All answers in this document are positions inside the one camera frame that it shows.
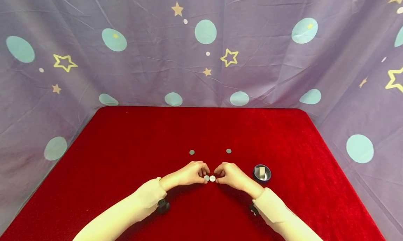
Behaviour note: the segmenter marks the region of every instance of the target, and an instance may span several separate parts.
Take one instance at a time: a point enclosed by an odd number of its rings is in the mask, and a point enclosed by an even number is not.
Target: red tablecloth
[[[95,114],[0,240],[72,240],[147,180],[199,160],[211,170],[234,162],[250,176],[267,165],[266,185],[325,241],[384,240],[303,111],[124,106]],[[282,240],[227,186],[177,187],[167,200],[167,214],[119,240]]]

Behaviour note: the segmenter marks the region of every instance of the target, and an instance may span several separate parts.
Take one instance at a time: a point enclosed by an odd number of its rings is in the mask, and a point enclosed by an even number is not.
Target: cream sleeve
[[[259,214],[286,241],[323,241],[269,188],[252,200]]]
[[[160,177],[149,180],[133,194],[110,207],[88,223],[73,241],[114,241],[130,225],[140,222],[157,209],[167,195],[160,186]]]

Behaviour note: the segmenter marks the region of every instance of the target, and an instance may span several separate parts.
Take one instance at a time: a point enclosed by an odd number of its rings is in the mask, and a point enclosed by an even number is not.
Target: right hand
[[[214,174],[220,176],[215,180],[216,183],[226,184],[234,189],[242,190],[258,198],[263,193],[263,187],[249,178],[236,164],[223,162],[215,170]]]

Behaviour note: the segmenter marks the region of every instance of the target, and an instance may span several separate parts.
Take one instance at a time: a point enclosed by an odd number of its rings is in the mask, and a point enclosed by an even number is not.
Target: white dot
[[[231,95],[229,101],[234,106],[244,106],[249,102],[249,96],[244,92],[236,92]]]

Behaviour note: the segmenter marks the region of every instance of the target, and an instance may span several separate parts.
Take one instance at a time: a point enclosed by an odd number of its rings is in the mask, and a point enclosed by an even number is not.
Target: finger
[[[215,182],[220,183],[220,184],[227,184],[226,180],[227,180],[226,177],[220,177],[220,178],[217,178],[215,180]]]
[[[203,162],[203,163],[201,164],[201,168],[204,169],[207,173],[210,174],[210,169],[209,169],[209,167],[207,166],[206,163]]]
[[[203,177],[197,177],[195,183],[207,183],[207,181]]]
[[[216,167],[215,169],[214,169],[214,174],[219,174],[221,171],[223,171],[224,170],[224,167],[223,167],[223,165],[222,164],[220,164],[220,165],[218,165],[218,167]]]

